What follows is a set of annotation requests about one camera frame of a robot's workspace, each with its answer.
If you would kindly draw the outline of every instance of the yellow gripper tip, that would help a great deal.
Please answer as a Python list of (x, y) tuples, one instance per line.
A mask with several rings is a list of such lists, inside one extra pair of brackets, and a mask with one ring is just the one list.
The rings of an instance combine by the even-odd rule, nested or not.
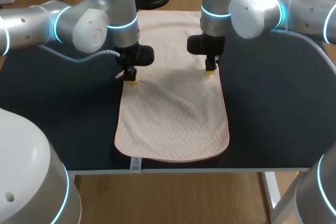
[(136, 81), (127, 81), (127, 82), (132, 86), (136, 85)]

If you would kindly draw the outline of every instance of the white tag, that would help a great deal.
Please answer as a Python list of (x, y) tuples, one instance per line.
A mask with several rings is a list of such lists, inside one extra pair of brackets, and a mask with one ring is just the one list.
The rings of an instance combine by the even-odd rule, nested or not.
[(140, 173), (141, 161), (142, 161), (142, 158), (140, 157), (131, 157), (131, 166), (130, 166), (131, 173)]

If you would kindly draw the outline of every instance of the pink towel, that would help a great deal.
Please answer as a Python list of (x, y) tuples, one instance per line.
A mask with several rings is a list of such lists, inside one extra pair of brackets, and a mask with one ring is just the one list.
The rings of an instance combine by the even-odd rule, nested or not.
[(216, 156), (229, 142), (219, 72), (205, 74), (205, 56), (186, 50), (201, 34), (198, 12), (138, 13), (140, 43), (154, 48), (155, 61), (138, 67), (137, 84), (125, 82), (117, 149), (127, 155), (167, 162)]

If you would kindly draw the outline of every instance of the floor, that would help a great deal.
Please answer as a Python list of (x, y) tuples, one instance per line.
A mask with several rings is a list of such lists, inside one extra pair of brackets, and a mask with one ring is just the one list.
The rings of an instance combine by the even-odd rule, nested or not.
[[(11, 7), (48, 0), (17, 0)], [(66, 0), (70, 4), (81, 0)], [(171, 0), (163, 9), (200, 10), (201, 0)], [(336, 62), (334, 46), (327, 46)], [(0, 57), (0, 67), (4, 57)], [(283, 194), (296, 173), (277, 173)], [(269, 223), (256, 173), (83, 176), (77, 178), (82, 223)], [(292, 215), (287, 224), (297, 223)]]

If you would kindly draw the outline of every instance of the black table surface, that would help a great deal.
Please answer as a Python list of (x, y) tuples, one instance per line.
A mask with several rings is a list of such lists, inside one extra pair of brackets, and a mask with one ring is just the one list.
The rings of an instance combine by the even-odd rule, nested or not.
[[(334, 143), (336, 76), (307, 42), (275, 32), (253, 40), (232, 34), (220, 60), (228, 148), (192, 163), (146, 159), (142, 168), (311, 167)], [(0, 107), (34, 122), (68, 170), (129, 169), (130, 157), (114, 146), (122, 93), (115, 62), (103, 55), (74, 63), (37, 47), (13, 51), (0, 72)]]

